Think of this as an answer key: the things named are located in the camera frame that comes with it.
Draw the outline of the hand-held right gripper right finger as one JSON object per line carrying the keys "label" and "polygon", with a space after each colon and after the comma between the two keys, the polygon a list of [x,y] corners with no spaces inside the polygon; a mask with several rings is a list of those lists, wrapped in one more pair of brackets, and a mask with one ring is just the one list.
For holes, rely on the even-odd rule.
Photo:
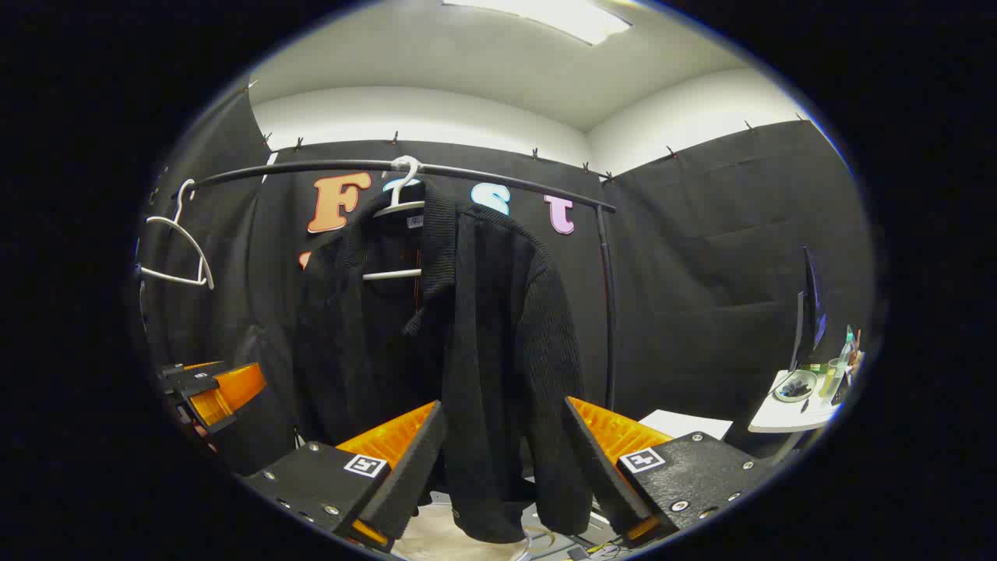
{"label": "hand-held right gripper right finger", "polygon": [[587,485],[626,546],[701,525],[775,475],[772,462],[702,431],[666,436],[575,397],[564,398],[562,418]]}

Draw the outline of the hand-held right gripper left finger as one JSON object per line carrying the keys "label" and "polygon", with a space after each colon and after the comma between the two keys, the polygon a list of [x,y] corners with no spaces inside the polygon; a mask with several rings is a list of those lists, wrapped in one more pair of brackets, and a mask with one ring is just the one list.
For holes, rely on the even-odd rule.
{"label": "hand-held right gripper left finger", "polygon": [[306,443],[241,481],[325,535],[389,552],[417,509],[445,436],[436,400],[339,445]]}

